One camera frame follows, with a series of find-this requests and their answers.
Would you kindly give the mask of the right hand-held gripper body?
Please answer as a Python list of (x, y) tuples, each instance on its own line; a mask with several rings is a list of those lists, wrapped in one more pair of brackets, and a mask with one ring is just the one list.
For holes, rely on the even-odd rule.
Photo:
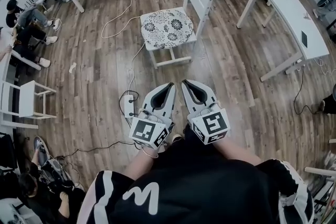
[(187, 119), (204, 145), (223, 139), (231, 130), (226, 109), (217, 103), (189, 114)]

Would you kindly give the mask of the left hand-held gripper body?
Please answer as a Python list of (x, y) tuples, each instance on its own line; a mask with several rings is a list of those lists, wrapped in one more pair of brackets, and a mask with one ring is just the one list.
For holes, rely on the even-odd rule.
[(174, 125), (171, 118), (140, 110), (132, 120), (129, 138), (143, 147), (158, 150)]

